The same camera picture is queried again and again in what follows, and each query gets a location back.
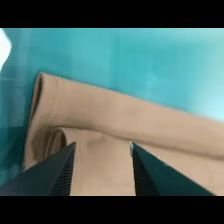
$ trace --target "teal surface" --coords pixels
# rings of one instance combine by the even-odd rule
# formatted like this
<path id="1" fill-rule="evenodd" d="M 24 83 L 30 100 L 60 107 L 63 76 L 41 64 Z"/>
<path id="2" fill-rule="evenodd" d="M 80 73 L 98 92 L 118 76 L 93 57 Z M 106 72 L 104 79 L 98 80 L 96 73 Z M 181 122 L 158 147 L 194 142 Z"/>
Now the teal surface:
<path id="1" fill-rule="evenodd" d="M 0 74 L 0 183 L 20 169 L 41 71 L 224 120 L 224 29 L 4 31 L 12 50 Z"/>

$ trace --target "turquoise background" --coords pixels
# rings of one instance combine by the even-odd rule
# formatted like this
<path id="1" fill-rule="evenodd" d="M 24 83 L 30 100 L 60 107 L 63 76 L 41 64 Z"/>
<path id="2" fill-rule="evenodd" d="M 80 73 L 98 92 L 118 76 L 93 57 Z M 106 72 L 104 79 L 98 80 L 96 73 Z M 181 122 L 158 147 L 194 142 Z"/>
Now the turquoise background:
<path id="1" fill-rule="evenodd" d="M 0 74 L 0 183 L 19 172 L 41 71 L 224 120 L 224 29 L 4 31 L 12 50 Z"/>

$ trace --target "glossy teal surface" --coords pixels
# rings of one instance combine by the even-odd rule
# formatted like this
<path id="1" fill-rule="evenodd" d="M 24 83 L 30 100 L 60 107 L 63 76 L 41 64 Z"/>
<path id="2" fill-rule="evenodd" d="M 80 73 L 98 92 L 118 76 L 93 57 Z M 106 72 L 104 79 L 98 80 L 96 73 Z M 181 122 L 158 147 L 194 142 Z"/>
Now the glossy teal surface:
<path id="1" fill-rule="evenodd" d="M 224 29 L 4 30 L 12 51 L 0 74 L 2 181 L 21 165 L 41 71 L 224 120 Z"/>

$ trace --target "brown cloth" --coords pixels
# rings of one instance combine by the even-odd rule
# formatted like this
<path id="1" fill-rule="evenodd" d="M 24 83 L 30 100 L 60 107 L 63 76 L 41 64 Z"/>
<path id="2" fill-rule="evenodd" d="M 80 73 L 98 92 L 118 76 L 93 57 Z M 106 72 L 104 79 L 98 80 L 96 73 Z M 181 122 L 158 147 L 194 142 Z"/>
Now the brown cloth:
<path id="1" fill-rule="evenodd" d="M 101 143 L 98 135 L 106 139 L 105 144 L 103 140 Z M 92 150 L 96 150 L 92 137 L 98 139 L 100 148 L 96 156 L 91 154 Z M 78 152 L 86 152 L 83 156 L 86 160 L 83 161 L 89 165 L 88 172 L 92 169 L 94 174 L 83 171 L 85 175 L 82 183 L 93 182 L 84 186 L 76 181 L 76 187 L 73 181 L 72 195 L 133 195 L 133 186 L 125 186 L 127 183 L 133 184 L 129 141 L 134 141 L 213 193 L 224 194 L 223 137 L 223 123 L 41 73 L 34 88 L 24 168 L 42 161 L 57 151 L 57 148 L 73 141 L 68 139 L 75 139 L 80 145 Z M 113 160 L 109 162 L 107 155 L 110 153 Z M 110 169 L 112 164 L 116 167 L 116 172 L 114 168 Z M 85 166 L 87 165 L 83 163 L 78 171 L 74 169 L 74 173 L 82 173 Z M 104 168 L 104 177 L 111 174 L 111 186 L 117 186 L 116 189 L 113 188 L 114 192 L 112 187 L 106 187 L 106 179 L 97 174 Z M 128 175 L 122 182 L 121 177 L 125 173 Z"/>

